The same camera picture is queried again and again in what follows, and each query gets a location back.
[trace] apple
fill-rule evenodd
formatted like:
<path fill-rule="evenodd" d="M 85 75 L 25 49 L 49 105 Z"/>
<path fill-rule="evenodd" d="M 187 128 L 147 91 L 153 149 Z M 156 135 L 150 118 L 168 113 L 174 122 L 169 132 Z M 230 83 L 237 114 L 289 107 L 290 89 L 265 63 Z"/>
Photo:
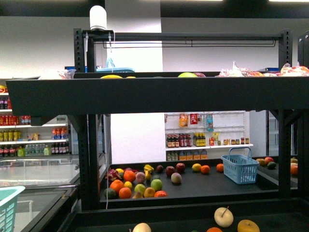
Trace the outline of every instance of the apple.
<path fill-rule="evenodd" d="M 155 168 L 155 170 L 157 171 L 157 173 L 162 173 L 163 170 L 164 170 L 164 168 L 163 168 L 162 165 L 158 165 L 158 166 Z"/>
<path fill-rule="evenodd" d="M 260 228 L 253 221 L 241 220 L 237 226 L 238 232 L 260 232 Z"/>
<path fill-rule="evenodd" d="M 184 173 L 185 171 L 185 164 L 184 163 L 177 163 L 176 170 L 178 173 Z"/>
<path fill-rule="evenodd" d="M 266 164 L 268 164 L 269 162 L 274 162 L 274 159 L 272 157 L 266 157 L 265 161 L 266 161 Z"/>
<path fill-rule="evenodd" d="M 232 225 L 234 217 L 228 208 L 220 207 L 214 212 L 214 220 L 219 226 L 227 228 Z"/>
<path fill-rule="evenodd" d="M 181 73 L 178 77 L 197 77 L 197 75 L 195 75 L 194 73 L 192 73 L 192 72 L 183 72 L 183 73 Z"/>
<path fill-rule="evenodd" d="M 194 72 L 194 74 L 198 77 L 206 77 L 205 74 L 201 73 L 201 72 Z"/>
<path fill-rule="evenodd" d="M 173 166 L 167 166 L 165 172 L 167 177 L 171 177 L 172 174 L 176 172 L 176 169 Z"/>

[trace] blue plastic basket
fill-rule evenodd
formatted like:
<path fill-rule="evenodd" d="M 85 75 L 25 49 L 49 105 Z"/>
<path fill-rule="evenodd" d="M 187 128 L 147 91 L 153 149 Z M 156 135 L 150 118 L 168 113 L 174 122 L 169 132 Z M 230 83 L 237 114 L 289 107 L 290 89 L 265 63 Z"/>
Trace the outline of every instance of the blue plastic basket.
<path fill-rule="evenodd" d="M 24 186 L 0 188 L 0 232 L 14 231 L 17 196 L 24 190 Z"/>
<path fill-rule="evenodd" d="M 249 149 L 248 156 L 231 155 L 234 149 Z M 251 149 L 245 147 L 233 147 L 227 156 L 221 156 L 224 166 L 224 174 L 237 184 L 252 184 L 256 182 L 257 167 L 260 163 L 252 159 Z"/>

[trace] tangerine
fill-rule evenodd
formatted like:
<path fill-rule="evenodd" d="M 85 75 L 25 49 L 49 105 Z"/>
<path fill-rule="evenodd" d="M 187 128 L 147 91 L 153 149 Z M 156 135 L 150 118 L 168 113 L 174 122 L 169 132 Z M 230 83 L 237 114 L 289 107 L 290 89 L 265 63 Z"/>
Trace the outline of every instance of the tangerine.
<path fill-rule="evenodd" d="M 123 187 L 124 183 L 121 180 L 114 180 L 110 185 L 110 188 L 114 189 L 117 195 L 119 194 L 120 189 L 122 189 Z"/>
<path fill-rule="evenodd" d="M 219 163 L 219 164 L 217 165 L 217 171 L 220 172 L 220 173 L 222 173 L 222 172 L 224 171 L 224 166 L 223 166 L 222 163 Z"/>
<path fill-rule="evenodd" d="M 132 191 L 128 187 L 123 187 L 119 190 L 119 198 L 120 199 L 129 199 L 131 198 Z"/>
<path fill-rule="evenodd" d="M 167 197 L 167 196 L 168 196 L 168 194 L 163 190 L 157 191 L 154 194 L 154 197 Z"/>
<path fill-rule="evenodd" d="M 203 174 L 208 174 L 210 171 L 211 171 L 211 168 L 208 165 L 203 165 L 201 167 L 201 173 L 203 173 Z"/>
<path fill-rule="evenodd" d="M 125 171 L 125 173 L 124 173 L 124 180 L 125 181 L 130 181 L 132 183 L 133 181 L 135 181 L 135 178 L 136 178 L 135 173 L 133 171 L 131 171 L 131 170 Z"/>
<path fill-rule="evenodd" d="M 291 166 L 291 174 L 292 175 L 298 175 L 298 165 L 292 165 Z"/>
<path fill-rule="evenodd" d="M 206 232 L 222 232 L 218 227 L 209 228 Z"/>

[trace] black tray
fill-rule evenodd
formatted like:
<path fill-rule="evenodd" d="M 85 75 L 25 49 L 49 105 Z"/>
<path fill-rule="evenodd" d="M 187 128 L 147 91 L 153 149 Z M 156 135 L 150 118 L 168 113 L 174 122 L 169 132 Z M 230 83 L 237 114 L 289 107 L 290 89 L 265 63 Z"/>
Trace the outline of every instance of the black tray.
<path fill-rule="evenodd" d="M 127 232 L 138 223 L 148 223 L 152 232 L 205 232 L 217 227 L 213 215 L 218 207 L 229 206 L 233 224 L 223 232 L 237 231 L 243 219 L 254 221 L 261 232 L 308 232 L 309 203 L 298 198 L 253 200 L 87 211 L 70 215 L 62 232 Z"/>
<path fill-rule="evenodd" d="M 236 184 L 223 173 L 216 171 L 216 165 L 222 163 L 221 159 L 206 159 L 193 161 L 170 161 L 161 163 L 149 163 L 156 168 L 157 165 L 162 164 L 164 169 L 167 166 L 176 167 L 178 162 L 183 162 L 186 165 L 186 170 L 182 175 L 182 183 L 175 185 L 167 178 L 165 170 L 158 174 L 154 170 L 154 175 L 160 176 L 163 183 L 163 189 L 167 192 L 167 197 L 162 198 L 143 198 L 143 199 L 113 199 L 108 200 L 108 208 L 131 208 L 131 207 L 147 207 L 156 205 L 178 205 L 190 203 L 204 203 L 204 202 L 221 202 L 232 201 L 235 198 L 248 199 L 262 199 L 274 198 L 278 195 L 278 185 L 276 181 L 270 177 L 257 175 L 257 181 L 254 184 Z M 209 174 L 195 173 L 192 170 L 194 163 L 201 165 L 209 165 L 211 171 Z M 143 172 L 145 163 L 138 164 L 117 164 L 111 165 L 111 168 L 127 168 L 130 167 L 135 170 Z M 151 182 L 145 181 L 144 185 L 150 187 Z M 134 195 L 134 187 L 137 182 L 133 182 L 132 196 Z M 107 200 L 103 196 L 103 191 L 107 187 L 106 181 L 102 182 L 101 191 L 101 209 L 106 207 Z"/>

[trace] plastic bag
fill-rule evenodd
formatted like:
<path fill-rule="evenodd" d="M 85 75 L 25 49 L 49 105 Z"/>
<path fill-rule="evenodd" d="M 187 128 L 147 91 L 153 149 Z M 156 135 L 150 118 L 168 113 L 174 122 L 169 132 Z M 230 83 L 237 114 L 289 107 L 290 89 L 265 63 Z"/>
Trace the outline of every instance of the plastic bag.
<path fill-rule="evenodd" d="M 73 79 L 76 69 L 50 71 L 39 77 L 39 80 L 68 80 Z"/>

